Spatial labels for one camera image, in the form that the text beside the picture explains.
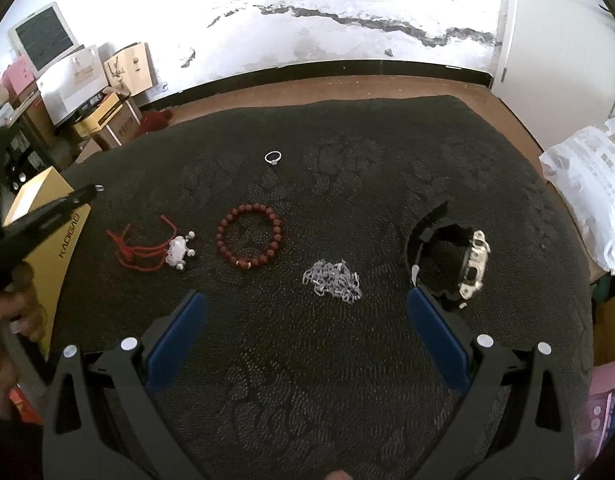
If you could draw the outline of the person's left hand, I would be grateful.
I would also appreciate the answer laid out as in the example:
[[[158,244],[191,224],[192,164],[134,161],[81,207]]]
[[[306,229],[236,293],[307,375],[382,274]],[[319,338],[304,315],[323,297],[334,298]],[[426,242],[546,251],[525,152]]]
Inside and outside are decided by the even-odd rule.
[[[10,391],[19,379],[19,372],[4,345],[4,333],[12,334],[11,323],[18,334],[30,341],[40,341],[45,333],[44,309],[34,286],[33,269],[22,263],[12,271],[10,284],[0,292],[0,420],[9,420],[14,405]]]

